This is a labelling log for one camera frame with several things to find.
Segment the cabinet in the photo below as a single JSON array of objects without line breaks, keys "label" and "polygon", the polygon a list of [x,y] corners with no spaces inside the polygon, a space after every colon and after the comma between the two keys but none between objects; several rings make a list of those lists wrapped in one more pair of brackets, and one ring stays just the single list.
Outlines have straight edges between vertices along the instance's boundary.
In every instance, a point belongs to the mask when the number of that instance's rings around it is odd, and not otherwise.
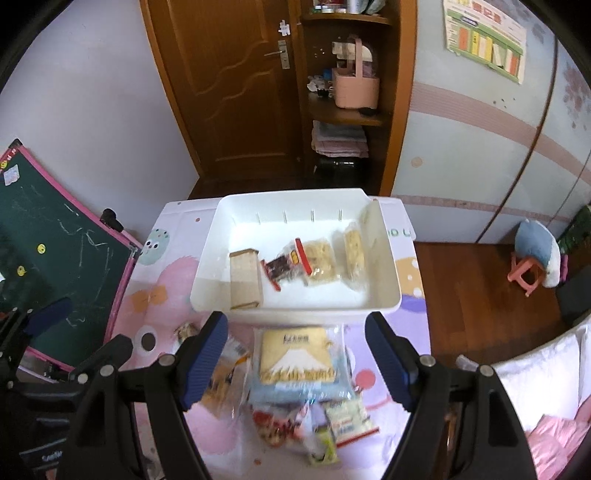
[{"label": "cabinet", "polygon": [[[314,180],[318,154],[311,144],[312,121],[361,125],[368,139],[366,175],[358,186],[368,194],[389,196],[398,168],[413,84],[416,48],[416,1],[388,2],[379,16],[310,13],[312,0],[290,0],[290,21],[295,36],[295,66],[298,77],[300,115],[304,144],[304,171]],[[336,66],[333,42],[346,42],[350,34],[372,47],[380,78],[378,114],[363,116],[357,110],[340,109],[331,99],[310,93],[308,76]]]}]

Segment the mount fuji package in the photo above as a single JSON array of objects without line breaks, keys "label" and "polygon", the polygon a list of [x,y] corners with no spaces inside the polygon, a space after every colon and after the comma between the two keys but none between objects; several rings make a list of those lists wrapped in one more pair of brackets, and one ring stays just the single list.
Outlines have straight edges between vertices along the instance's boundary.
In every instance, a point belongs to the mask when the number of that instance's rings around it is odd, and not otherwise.
[{"label": "mount fuji package", "polygon": [[297,403],[353,397],[343,329],[255,329],[249,401]]}]

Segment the pink tablecloth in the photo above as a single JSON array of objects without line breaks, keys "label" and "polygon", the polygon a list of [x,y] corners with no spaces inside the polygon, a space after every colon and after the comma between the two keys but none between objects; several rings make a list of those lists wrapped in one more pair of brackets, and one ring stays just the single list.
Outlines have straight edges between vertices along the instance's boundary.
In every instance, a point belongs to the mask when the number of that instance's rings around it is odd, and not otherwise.
[{"label": "pink tablecloth", "polygon": [[[169,203],[156,220],[147,242],[152,248],[140,257],[124,295],[113,335],[134,341],[134,354],[124,368],[144,367],[163,352],[175,349],[174,329],[186,321],[201,322],[210,312],[195,312],[189,294],[219,199]],[[396,260],[402,305],[387,320],[396,334],[407,337],[418,353],[430,353],[427,308],[413,245],[413,230],[398,199],[380,198],[390,244]],[[230,331],[252,345],[252,328],[232,325]],[[152,332],[156,347],[148,352],[141,338]],[[332,478],[379,479],[400,441],[408,414],[389,398],[384,381],[363,335],[363,325],[346,326],[345,340],[353,377],[363,386],[363,401],[380,432],[339,449],[341,463],[312,468],[305,458],[267,448],[248,416],[218,420],[200,405],[186,419],[195,444],[214,479]],[[142,449],[157,458],[145,408],[137,408]]]}]

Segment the door lock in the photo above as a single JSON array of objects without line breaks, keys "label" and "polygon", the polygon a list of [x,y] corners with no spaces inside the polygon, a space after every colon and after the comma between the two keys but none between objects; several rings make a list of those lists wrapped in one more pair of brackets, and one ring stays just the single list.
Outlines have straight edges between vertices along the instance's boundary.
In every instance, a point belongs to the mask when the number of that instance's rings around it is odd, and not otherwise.
[{"label": "door lock", "polygon": [[285,40],[278,40],[277,46],[279,47],[278,51],[272,51],[270,53],[265,53],[264,57],[272,57],[274,55],[279,55],[281,58],[281,68],[284,70],[290,69],[290,56],[287,53],[287,42]]}]

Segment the white plastic bin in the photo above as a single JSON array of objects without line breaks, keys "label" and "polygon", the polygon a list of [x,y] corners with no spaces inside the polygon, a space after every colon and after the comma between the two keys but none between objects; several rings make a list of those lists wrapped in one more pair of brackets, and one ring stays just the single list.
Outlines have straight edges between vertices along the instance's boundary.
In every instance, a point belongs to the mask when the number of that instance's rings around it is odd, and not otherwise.
[{"label": "white plastic bin", "polygon": [[[246,248],[270,261],[295,238],[302,242],[327,238],[337,267],[345,273],[343,232],[357,221],[365,244],[369,288],[354,291],[345,282],[307,287],[301,279],[283,281],[281,292],[264,276],[262,306],[230,310],[229,254]],[[221,310],[234,322],[351,323],[369,312],[394,311],[401,301],[400,284],[388,233],[377,201],[361,189],[296,190],[249,193],[223,198],[213,217],[193,288],[195,310]]]}]

